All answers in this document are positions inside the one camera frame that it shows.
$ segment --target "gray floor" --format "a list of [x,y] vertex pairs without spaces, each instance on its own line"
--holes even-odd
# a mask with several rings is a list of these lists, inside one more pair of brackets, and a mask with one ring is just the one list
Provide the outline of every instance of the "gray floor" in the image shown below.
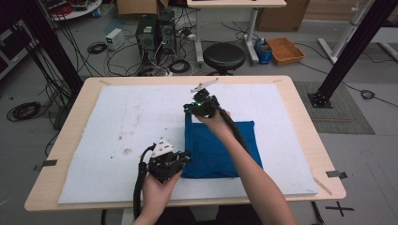
[[[126,34],[135,33],[136,22],[121,21],[116,16],[107,15],[94,19],[84,16],[69,22],[70,30],[87,56],[86,47],[95,41],[104,41],[104,37],[114,28],[122,28]],[[242,29],[248,24],[239,23]],[[325,38],[331,45],[338,39],[345,28],[344,22],[306,21],[296,33],[255,32],[259,37],[288,37],[297,43],[306,44],[321,51],[318,38]],[[222,26],[219,22],[204,23],[202,26],[204,40],[235,40],[235,32]],[[61,42],[75,63],[74,50],[65,38]],[[319,56],[314,50],[299,46],[306,56],[301,63],[328,72],[332,63]],[[194,61],[192,44],[186,46],[187,59]],[[391,60],[377,44],[370,44],[364,51],[374,60]],[[89,63],[102,75],[104,72],[105,53],[90,55]],[[138,63],[139,53],[136,46],[113,58],[113,64],[126,68]],[[192,62],[193,75],[203,75],[211,69],[202,68]],[[124,72],[114,67],[114,71]],[[251,66],[249,60],[235,71],[236,75],[288,75],[293,81],[322,82],[326,75],[300,64],[278,67],[269,65]],[[80,75],[89,73],[83,68]],[[394,61],[373,63],[362,55],[344,79],[348,84],[362,90],[368,89],[376,96],[398,103],[398,64]],[[44,148],[56,133],[48,118],[11,123],[6,119],[7,112],[27,101],[45,103],[47,97],[39,94],[46,82],[34,62],[26,57],[0,82],[0,224],[100,224],[100,210],[31,213],[24,210],[24,202],[34,185],[38,172],[34,166],[46,157]],[[375,135],[319,134],[328,150],[335,168],[346,172],[348,178],[343,180],[347,192],[345,199],[340,200],[342,207],[354,208],[355,211],[344,211],[344,216],[337,210],[326,209],[326,206],[337,206],[335,201],[317,202],[320,213],[326,224],[398,224],[398,108],[377,99],[364,100],[357,91],[348,90],[360,107],[362,113],[375,131]],[[291,202],[299,224],[315,224],[314,210],[309,202]],[[199,219],[213,218],[217,207],[196,207],[195,215]],[[107,224],[120,224],[122,210],[110,210]]]

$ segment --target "person's hand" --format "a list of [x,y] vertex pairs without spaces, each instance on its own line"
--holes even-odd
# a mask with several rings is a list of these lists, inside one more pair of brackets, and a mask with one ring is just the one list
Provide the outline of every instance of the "person's hand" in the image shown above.
[[143,193],[144,193],[144,208],[139,219],[149,221],[148,224],[154,224],[161,216],[167,203],[170,201],[173,188],[178,181],[182,171],[176,173],[170,180],[165,181],[164,184],[159,182],[150,173],[145,178]]
[[224,119],[220,116],[220,112],[216,111],[214,116],[211,118],[205,118],[203,116],[195,115],[195,117],[202,123],[206,124],[207,127],[213,132],[216,136],[220,138],[220,136],[224,134],[232,134],[231,128],[225,123]]

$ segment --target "gray mat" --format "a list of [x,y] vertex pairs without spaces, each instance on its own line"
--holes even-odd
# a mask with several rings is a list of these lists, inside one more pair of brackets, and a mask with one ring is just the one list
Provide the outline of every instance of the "gray mat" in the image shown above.
[[321,84],[321,82],[295,82],[318,133],[375,134],[345,86],[339,85],[333,93],[330,99],[332,109],[313,108],[307,94],[315,93]]

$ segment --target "table leg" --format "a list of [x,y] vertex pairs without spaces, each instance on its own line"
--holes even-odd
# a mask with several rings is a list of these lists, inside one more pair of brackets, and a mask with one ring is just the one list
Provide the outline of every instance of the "table leg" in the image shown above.
[[253,31],[254,31],[254,26],[255,26],[255,19],[257,18],[257,13],[258,13],[258,8],[257,7],[253,8],[252,17],[250,20],[249,34],[245,35],[243,37],[244,41],[245,41],[245,45],[249,51],[249,55],[252,59],[252,65],[258,64],[258,56],[255,53],[254,46],[252,43],[252,36],[253,36]]
[[195,37],[196,61],[203,64],[202,42],[200,40],[200,9],[196,10],[196,37]]

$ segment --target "black stool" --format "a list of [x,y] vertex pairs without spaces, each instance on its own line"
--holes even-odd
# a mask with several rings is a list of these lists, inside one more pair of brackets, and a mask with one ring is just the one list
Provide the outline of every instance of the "black stool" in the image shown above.
[[220,75],[232,75],[228,70],[240,68],[245,63],[245,52],[239,47],[231,44],[214,44],[205,49],[203,59],[206,64],[217,71],[207,74],[212,76],[216,73]]

